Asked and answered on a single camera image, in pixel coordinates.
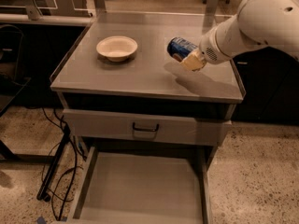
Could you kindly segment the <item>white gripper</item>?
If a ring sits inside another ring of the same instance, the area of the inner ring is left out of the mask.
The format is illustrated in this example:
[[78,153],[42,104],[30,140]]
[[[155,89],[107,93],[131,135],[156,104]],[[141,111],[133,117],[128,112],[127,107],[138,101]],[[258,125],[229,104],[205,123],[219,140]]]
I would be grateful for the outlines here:
[[197,71],[202,69],[206,62],[219,64],[231,60],[232,57],[223,51],[225,35],[226,31],[221,25],[213,27],[202,35],[199,49],[194,49],[180,64],[189,71]]

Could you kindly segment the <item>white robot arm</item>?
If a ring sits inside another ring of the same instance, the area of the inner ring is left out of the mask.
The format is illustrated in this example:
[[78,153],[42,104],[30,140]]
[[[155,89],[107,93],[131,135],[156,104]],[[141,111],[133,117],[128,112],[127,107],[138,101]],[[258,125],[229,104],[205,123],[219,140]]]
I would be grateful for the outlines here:
[[242,0],[237,13],[205,33],[180,64],[196,71],[266,47],[299,59],[299,0]]

